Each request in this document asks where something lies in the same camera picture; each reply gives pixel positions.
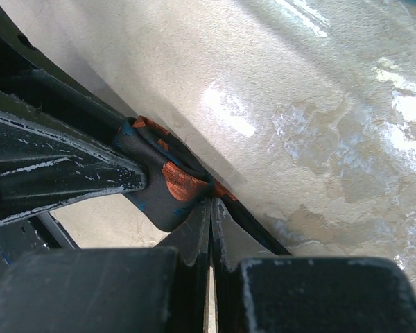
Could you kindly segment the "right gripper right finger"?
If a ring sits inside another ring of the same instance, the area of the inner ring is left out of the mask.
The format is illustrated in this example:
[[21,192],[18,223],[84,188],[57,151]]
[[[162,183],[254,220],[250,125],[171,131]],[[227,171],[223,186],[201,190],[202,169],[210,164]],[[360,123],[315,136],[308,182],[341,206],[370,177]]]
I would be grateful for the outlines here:
[[219,332],[416,332],[416,295],[380,257],[276,255],[211,202]]

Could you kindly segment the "dark floral orange tie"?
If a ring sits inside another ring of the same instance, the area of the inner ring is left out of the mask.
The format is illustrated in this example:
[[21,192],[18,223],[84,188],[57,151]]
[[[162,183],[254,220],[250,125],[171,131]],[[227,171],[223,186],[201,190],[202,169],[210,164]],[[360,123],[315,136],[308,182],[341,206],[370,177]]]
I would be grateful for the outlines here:
[[145,116],[126,119],[114,145],[139,163],[147,185],[126,197],[164,232],[172,232],[203,198],[222,200],[234,221],[276,255],[286,250],[173,134]]

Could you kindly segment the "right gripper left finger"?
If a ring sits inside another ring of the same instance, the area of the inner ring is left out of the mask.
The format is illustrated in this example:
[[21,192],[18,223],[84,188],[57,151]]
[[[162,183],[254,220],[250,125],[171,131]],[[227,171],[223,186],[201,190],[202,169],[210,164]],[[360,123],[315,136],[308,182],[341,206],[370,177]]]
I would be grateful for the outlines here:
[[0,332],[206,332],[211,202],[152,248],[24,255],[0,282]]

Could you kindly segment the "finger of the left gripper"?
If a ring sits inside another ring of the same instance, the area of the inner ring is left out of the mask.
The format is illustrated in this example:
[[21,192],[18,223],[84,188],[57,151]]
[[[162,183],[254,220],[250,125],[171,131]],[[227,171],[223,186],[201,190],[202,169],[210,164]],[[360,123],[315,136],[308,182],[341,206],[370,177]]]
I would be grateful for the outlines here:
[[0,91],[0,227],[146,185],[135,162]]
[[35,48],[1,6],[0,91],[102,144],[112,144],[125,121]]

